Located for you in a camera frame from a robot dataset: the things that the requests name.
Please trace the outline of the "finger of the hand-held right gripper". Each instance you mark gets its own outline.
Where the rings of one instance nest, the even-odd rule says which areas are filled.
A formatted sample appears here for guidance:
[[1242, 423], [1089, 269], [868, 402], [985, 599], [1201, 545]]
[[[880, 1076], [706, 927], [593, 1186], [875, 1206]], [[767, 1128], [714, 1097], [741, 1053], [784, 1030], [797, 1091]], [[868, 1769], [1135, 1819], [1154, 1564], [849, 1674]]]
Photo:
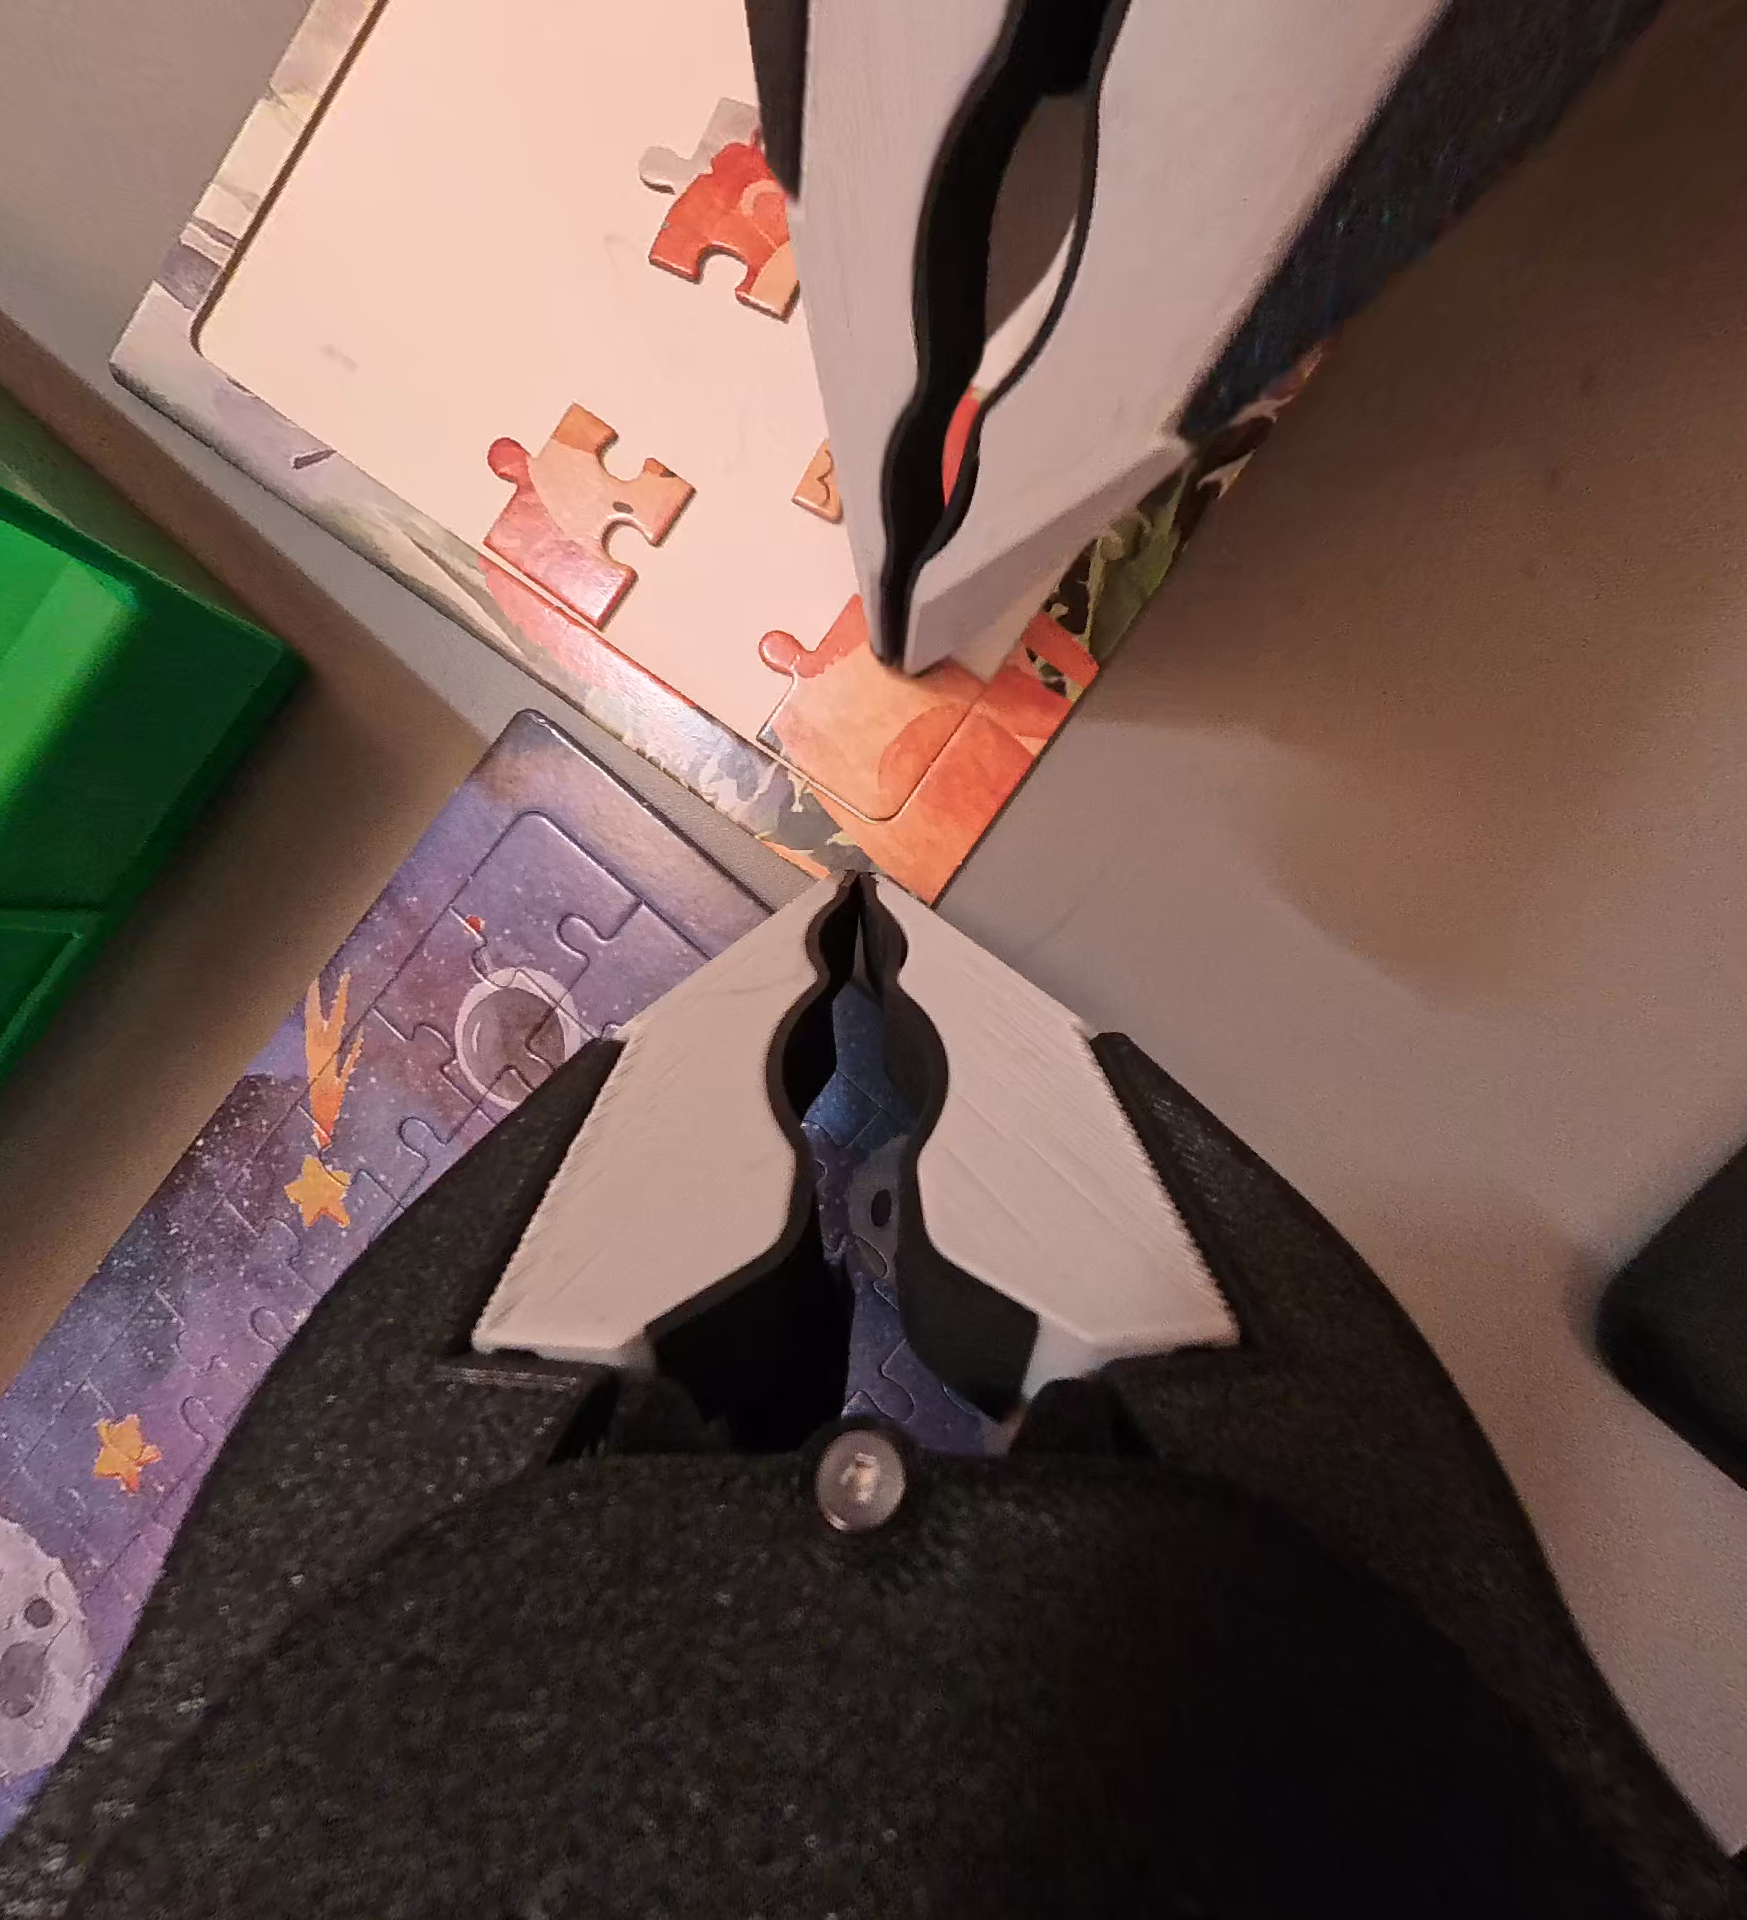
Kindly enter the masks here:
[[1027, 7], [746, 5], [868, 638], [886, 664], [996, 664], [1014, 597], [928, 634], [943, 442], [985, 348], [990, 226], [1027, 123]]
[[903, 664], [992, 669], [1078, 549], [1188, 457], [1191, 396], [1431, 31], [1434, 3], [1130, 5], [1091, 198], [905, 584]]

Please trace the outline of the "animal jigsaw puzzle board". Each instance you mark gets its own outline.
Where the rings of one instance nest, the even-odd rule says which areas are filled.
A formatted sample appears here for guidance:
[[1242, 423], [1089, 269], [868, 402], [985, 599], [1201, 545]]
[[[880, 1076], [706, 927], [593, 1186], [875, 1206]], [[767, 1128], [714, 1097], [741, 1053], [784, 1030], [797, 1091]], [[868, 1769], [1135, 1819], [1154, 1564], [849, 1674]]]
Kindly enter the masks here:
[[[936, 900], [1321, 354], [1078, 552], [867, 819], [760, 737], [760, 638], [814, 648], [858, 595], [845, 520], [792, 497], [827, 442], [806, 315], [742, 304], [731, 259], [647, 263], [671, 198], [639, 162], [692, 154], [720, 98], [756, 106], [742, 5], [315, 5], [114, 372], [782, 859]], [[637, 581], [598, 629], [487, 545], [513, 494], [489, 446], [537, 450], [575, 402], [617, 428], [610, 472], [695, 484], [661, 545], [610, 534]]]

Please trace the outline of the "green plastic bin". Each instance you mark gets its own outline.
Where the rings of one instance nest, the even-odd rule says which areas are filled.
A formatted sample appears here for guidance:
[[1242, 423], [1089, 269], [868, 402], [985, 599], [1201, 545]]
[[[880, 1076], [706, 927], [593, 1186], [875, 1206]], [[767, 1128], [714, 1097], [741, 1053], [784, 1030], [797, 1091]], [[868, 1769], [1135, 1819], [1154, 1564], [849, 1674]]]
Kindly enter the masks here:
[[0, 1091], [304, 679], [0, 386]]

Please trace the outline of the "grey desk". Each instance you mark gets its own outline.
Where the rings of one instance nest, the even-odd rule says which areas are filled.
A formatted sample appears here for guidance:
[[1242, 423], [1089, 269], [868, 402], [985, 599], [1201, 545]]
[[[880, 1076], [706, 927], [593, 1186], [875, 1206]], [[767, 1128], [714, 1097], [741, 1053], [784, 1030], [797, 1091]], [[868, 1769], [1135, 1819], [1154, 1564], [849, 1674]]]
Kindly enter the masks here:
[[[298, 5], [0, 5], [0, 383], [309, 679], [0, 1093], [0, 1391], [542, 694], [115, 385]], [[1671, 5], [1325, 356], [943, 914], [1410, 1308], [1747, 1841], [1747, 1493], [1607, 1276], [1747, 1137], [1747, 5]]]

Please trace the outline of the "orange corner jigsaw piece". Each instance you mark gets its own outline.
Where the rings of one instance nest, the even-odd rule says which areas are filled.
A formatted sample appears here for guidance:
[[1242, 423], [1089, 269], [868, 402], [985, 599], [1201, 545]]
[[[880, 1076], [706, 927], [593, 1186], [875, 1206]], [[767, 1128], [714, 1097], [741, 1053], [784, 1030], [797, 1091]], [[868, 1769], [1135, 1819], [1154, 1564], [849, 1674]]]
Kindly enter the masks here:
[[922, 675], [886, 664], [870, 648], [859, 595], [818, 645], [774, 629], [759, 652], [782, 680], [760, 737], [792, 768], [873, 821], [908, 803], [985, 689], [952, 660]]

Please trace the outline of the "red orange jigsaw piece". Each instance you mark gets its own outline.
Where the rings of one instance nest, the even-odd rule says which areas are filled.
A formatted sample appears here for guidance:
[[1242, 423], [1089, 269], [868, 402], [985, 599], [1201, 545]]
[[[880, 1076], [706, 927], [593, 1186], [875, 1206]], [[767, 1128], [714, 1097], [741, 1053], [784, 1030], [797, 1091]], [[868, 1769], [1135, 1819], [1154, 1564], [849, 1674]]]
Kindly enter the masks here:
[[[985, 398], [985, 388], [967, 386], [949, 419], [942, 446], [943, 504], [950, 502], [956, 493], [956, 478]], [[837, 467], [829, 442], [823, 442], [818, 446], [792, 497], [795, 506], [804, 509], [818, 520], [829, 524], [841, 524], [845, 510], [837, 490]]]

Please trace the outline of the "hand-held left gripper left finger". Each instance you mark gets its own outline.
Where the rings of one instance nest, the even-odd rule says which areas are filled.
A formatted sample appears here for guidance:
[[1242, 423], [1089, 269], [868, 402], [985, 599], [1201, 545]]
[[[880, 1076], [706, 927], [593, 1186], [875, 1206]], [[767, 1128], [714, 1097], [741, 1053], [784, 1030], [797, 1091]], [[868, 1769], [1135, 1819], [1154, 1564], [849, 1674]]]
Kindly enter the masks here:
[[812, 885], [622, 1028], [477, 1319], [477, 1354], [650, 1370], [663, 1337], [793, 1252], [862, 882]]

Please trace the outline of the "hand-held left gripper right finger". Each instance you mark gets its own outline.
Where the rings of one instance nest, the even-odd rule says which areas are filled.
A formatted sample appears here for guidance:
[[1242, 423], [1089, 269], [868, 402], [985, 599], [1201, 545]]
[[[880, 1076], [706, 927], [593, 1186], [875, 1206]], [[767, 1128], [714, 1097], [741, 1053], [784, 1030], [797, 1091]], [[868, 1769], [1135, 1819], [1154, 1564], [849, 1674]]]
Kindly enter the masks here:
[[1004, 1421], [1055, 1380], [1238, 1347], [1098, 1033], [891, 882], [862, 879], [859, 902], [886, 1069], [914, 1112], [894, 1280], [922, 1364]]

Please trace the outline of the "space jigsaw puzzle board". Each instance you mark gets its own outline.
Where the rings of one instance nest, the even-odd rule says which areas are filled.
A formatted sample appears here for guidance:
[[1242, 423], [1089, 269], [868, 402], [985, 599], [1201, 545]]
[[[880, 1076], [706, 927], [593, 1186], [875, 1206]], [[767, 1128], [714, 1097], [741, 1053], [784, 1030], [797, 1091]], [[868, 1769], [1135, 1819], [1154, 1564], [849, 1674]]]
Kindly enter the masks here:
[[547, 715], [487, 749], [0, 1391], [0, 1837], [330, 1285], [554, 1065], [769, 914]]

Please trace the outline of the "orange striped jigsaw piece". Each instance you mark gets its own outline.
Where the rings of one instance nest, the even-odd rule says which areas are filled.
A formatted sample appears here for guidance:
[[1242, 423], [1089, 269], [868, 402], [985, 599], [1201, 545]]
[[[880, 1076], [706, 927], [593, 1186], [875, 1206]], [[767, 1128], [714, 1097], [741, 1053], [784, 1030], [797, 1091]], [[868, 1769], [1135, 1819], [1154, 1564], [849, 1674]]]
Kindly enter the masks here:
[[764, 157], [760, 110], [720, 98], [692, 154], [645, 147], [639, 179], [671, 198], [647, 250], [665, 274], [700, 282], [712, 257], [742, 269], [737, 298], [780, 322], [797, 301], [786, 191]]

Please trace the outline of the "orange tan jigsaw piece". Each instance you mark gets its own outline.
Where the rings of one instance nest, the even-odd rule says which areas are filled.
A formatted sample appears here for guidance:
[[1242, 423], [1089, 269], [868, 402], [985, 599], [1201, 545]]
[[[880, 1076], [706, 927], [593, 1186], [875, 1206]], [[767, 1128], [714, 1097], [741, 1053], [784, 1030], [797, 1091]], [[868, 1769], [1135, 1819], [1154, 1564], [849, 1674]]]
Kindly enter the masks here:
[[661, 545], [695, 500], [695, 484], [645, 459], [637, 478], [603, 464], [617, 428], [575, 402], [537, 450], [515, 437], [489, 446], [489, 469], [513, 489], [487, 545], [502, 564], [593, 628], [606, 628], [637, 581], [606, 543], [635, 528]]

